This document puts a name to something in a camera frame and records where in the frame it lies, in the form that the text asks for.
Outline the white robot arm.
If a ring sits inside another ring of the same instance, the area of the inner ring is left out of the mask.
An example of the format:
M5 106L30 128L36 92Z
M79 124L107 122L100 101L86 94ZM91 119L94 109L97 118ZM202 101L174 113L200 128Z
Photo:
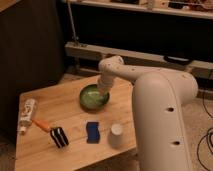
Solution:
M193 171L182 106L198 84L188 72L126 65L120 56L99 62L98 89L110 91L119 77L133 84L132 112L140 171Z

